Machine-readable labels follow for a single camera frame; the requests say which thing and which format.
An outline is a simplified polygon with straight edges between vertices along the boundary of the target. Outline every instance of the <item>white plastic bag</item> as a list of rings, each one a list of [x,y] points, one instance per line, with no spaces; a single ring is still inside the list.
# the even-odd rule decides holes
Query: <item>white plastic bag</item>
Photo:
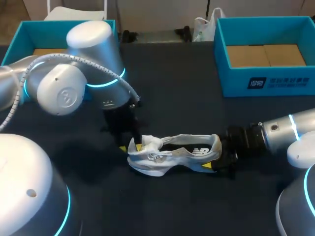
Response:
[[[213,10],[210,21],[197,17],[194,23],[193,42],[213,41],[218,18],[225,18],[225,14],[221,8]]]

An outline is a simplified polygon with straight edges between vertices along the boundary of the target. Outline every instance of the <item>floor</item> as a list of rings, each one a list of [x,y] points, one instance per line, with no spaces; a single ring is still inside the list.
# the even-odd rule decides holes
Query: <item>floor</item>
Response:
[[[9,45],[20,22],[27,20],[23,0],[0,0],[0,45]]]

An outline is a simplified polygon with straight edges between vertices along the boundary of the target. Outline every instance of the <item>shoe sole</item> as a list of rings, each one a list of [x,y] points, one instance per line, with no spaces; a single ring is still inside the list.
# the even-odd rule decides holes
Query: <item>shoe sole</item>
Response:
[[[166,172],[168,172],[172,167],[167,167],[167,168],[164,168],[164,169],[159,169],[159,170],[142,170],[142,169],[139,169],[139,168],[136,168],[134,167],[131,163],[131,161],[128,160],[128,163],[129,165],[135,169],[136,171],[140,172],[140,173],[143,173],[145,175],[148,175],[148,176],[154,176],[154,177],[161,177],[163,175],[165,175]],[[183,164],[182,166],[186,166],[188,168],[190,168],[191,170],[193,171],[196,171],[196,172],[202,172],[202,173],[215,173],[215,171],[212,171],[212,170],[209,170],[209,169],[205,169],[203,168],[200,164]]]

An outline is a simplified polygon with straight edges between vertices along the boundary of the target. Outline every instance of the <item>black table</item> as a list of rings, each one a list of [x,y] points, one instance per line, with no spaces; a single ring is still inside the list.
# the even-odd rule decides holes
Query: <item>black table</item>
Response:
[[[211,43],[121,48],[128,79],[144,102],[138,110],[148,124],[143,134],[223,133],[229,124],[315,105],[315,97],[305,96],[223,99]],[[275,207],[289,168],[285,157],[240,160],[235,180],[184,167],[146,177],[130,169],[109,134],[100,133],[103,125],[102,112],[88,102],[65,117],[29,103],[5,130],[34,140],[51,157],[79,202],[83,236],[279,235]]]

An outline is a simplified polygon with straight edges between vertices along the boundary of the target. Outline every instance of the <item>sneaker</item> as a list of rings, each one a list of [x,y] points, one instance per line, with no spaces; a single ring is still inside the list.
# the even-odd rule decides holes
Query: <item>sneaker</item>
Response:
[[[220,158],[222,145],[216,134],[180,134],[162,139],[142,135],[142,148],[137,151],[132,139],[128,163],[149,176],[163,176],[173,166],[186,166],[193,171],[213,173],[211,161]]]

